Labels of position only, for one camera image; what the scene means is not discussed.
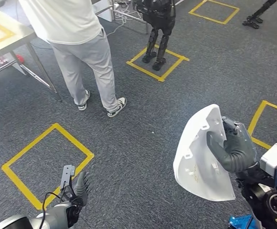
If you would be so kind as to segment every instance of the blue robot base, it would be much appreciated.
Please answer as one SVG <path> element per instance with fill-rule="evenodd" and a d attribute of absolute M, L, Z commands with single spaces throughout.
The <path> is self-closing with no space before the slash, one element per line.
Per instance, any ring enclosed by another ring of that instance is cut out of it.
<path fill-rule="evenodd" d="M 255 219 L 251 220 L 251 215 L 231 217 L 229 222 L 229 229 L 258 229 Z"/>

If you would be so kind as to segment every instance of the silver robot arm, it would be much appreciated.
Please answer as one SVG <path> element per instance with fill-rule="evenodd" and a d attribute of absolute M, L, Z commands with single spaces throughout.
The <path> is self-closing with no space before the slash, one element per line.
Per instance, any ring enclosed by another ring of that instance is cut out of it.
<path fill-rule="evenodd" d="M 74 176 L 75 167 L 64 166 L 61 183 L 61 198 L 67 199 L 53 208 L 29 218 L 24 215 L 14 215 L 0 222 L 0 229 L 68 229 L 78 221 L 81 209 L 86 205 L 90 190 L 86 172 L 79 174 L 75 191 L 72 187 L 71 177 Z"/>

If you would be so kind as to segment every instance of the white t-shirt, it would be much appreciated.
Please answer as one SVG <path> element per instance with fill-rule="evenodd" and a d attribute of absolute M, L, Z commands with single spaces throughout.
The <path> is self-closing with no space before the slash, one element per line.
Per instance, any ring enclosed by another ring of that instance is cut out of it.
<path fill-rule="evenodd" d="M 46 32 L 58 44 L 83 44 L 100 33 L 102 26 L 91 0 L 21 0 L 29 5 Z"/>

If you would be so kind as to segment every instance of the black robot foot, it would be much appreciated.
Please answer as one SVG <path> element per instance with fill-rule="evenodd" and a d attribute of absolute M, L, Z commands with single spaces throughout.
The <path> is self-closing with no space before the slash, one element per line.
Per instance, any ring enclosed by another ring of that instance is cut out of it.
<path fill-rule="evenodd" d="M 243 22 L 243 25 L 250 26 L 250 27 L 252 27 L 253 29 L 260 28 L 260 25 L 258 25 L 256 23 L 254 23 L 254 22 L 252 22 L 252 21 L 244 21 L 244 22 Z"/>
<path fill-rule="evenodd" d="M 262 19 L 262 18 L 256 18 L 256 19 L 255 19 L 257 23 L 263 23 L 263 22 L 263 20 Z"/>
<path fill-rule="evenodd" d="M 162 68 L 162 66 L 166 62 L 166 60 L 165 58 L 162 58 L 160 61 L 156 61 L 154 64 L 152 65 L 152 69 L 160 71 L 160 69 Z"/>
<path fill-rule="evenodd" d="M 152 52 L 150 55 L 145 55 L 142 59 L 142 62 L 144 63 L 149 63 L 152 58 L 154 58 L 157 56 L 156 52 Z"/>
<path fill-rule="evenodd" d="M 252 21 L 252 16 L 247 16 L 247 17 L 247 21 Z M 254 19 L 254 20 L 253 20 L 253 21 L 256 21 L 256 23 L 263 23 L 263 22 L 263 20 L 262 19 L 262 18 L 260 18 L 260 17 L 257 17 L 257 18 L 256 18 L 256 19 Z"/>

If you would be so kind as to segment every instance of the sneaker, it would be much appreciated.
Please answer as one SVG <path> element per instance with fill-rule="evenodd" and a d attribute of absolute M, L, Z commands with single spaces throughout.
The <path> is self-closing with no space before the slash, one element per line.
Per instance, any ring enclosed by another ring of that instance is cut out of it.
<path fill-rule="evenodd" d="M 88 102 L 88 99 L 90 97 L 90 91 L 86 89 L 86 95 L 88 96 L 88 98 L 86 99 L 86 102 L 83 105 L 78 105 L 78 109 L 80 111 L 84 111 L 85 109 L 86 109 L 86 103 Z"/>
<path fill-rule="evenodd" d="M 119 98 L 119 99 L 117 99 L 118 109 L 117 111 L 114 111 L 114 112 L 108 112 L 107 115 L 110 118 L 115 117 L 118 113 L 120 113 L 120 111 L 123 110 L 126 104 L 127 104 L 127 99 L 126 98 L 125 98 L 125 97 Z"/>

